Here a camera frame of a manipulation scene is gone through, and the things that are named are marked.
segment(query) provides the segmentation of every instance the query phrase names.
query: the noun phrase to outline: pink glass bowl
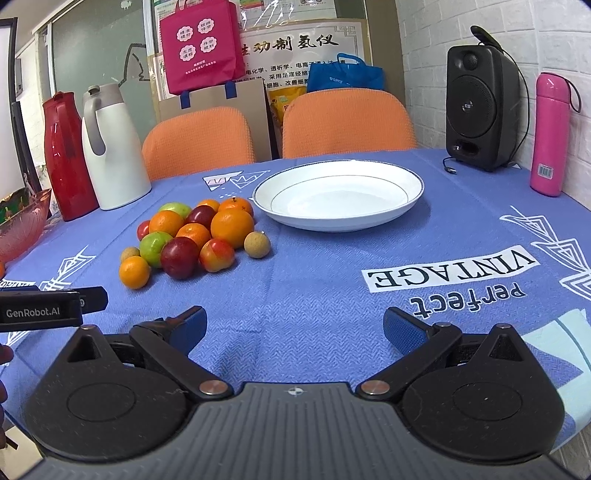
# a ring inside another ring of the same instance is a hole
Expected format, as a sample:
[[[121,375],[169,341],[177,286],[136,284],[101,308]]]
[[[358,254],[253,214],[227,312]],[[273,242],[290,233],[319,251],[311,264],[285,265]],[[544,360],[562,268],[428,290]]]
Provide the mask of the pink glass bowl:
[[[47,221],[51,189],[32,195],[29,205],[0,224],[0,261],[10,262],[37,243]]]

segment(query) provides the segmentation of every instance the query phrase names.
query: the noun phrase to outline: bottle strap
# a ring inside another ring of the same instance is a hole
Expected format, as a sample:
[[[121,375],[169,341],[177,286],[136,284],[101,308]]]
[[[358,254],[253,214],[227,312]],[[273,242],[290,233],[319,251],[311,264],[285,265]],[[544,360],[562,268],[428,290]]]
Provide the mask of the bottle strap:
[[[555,77],[560,77],[568,84],[570,106],[575,112],[581,113],[581,106],[582,106],[581,105],[581,95],[580,95],[579,91],[577,90],[577,87],[574,86],[574,83],[571,82],[569,79],[564,78],[562,75],[558,75],[557,73],[552,73],[552,72],[542,72],[542,73],[545,73],[546,75],[554,75]],[[573,90],[577,94],[577,98],[579,100],[579,108],[578,109],[576,109],[573,105]]]

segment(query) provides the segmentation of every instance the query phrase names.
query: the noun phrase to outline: metal pivot screw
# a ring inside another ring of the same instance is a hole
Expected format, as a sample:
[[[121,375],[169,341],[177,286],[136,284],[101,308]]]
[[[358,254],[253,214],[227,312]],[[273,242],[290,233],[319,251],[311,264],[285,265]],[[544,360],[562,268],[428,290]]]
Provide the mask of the metal pivot screw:
[[[361,391],[367,395],[383,395],[389,390],[390,385],[383,380],[367,380],[361,384]]]
[[[228,384],[221,380],[206,380],[199,385],[201,393],[206,395],[221,395],[228,390]]]

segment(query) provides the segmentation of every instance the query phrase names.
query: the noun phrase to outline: black speaker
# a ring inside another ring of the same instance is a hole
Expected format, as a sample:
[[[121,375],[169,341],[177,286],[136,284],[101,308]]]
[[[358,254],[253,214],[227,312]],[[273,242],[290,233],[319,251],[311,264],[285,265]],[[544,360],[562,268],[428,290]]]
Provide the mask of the black speaker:
[[[517,143],[519,70],[492,45],[447,52],[446,148],[456,160],[493,171]]]

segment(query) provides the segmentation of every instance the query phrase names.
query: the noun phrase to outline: orange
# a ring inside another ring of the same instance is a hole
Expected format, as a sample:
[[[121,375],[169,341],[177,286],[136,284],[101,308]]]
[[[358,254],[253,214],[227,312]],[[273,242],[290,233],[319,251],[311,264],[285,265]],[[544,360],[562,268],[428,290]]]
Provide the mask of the orange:
[[[162,210],[162,212],[158,212],[150,220],[150,233],[166,232],[171,236],[175,236],[183,225],[183,217],[177,212]]]
[[[137,290],[148,283],[150,266],[142,257],[129,257],[119,266],[119,279],[126,287]]]
[[[212,239],[209,234],[209,230],[201,223],[188,223],[181,227],[178,231],[177,236],[186,236],[197,244],[198,251],[200,252],[203,246]]]
[[[246,236],[255,229],[255,221],[244,210],[231,208],[216,213],[210,229],[213,238],[223,238],[234,248],[242,248]]]
[[[201,205],[208,205],[211,208],[213,208],[213,210],[217,213],[217,209],[220,208],[220,203],[217,200],[214,199],[206,199],[206,200],[202,200],[201,202],[199,202],[197,204],[197,206],[201,206]]]
[[[250,216],[254,215],[251,203],[248,200],[242,199],[240,197],[232,197],[231,199],[224,200],[222,203],[220,203],[219,211],[221,212],[222,210],[234,208],[244,210]]]

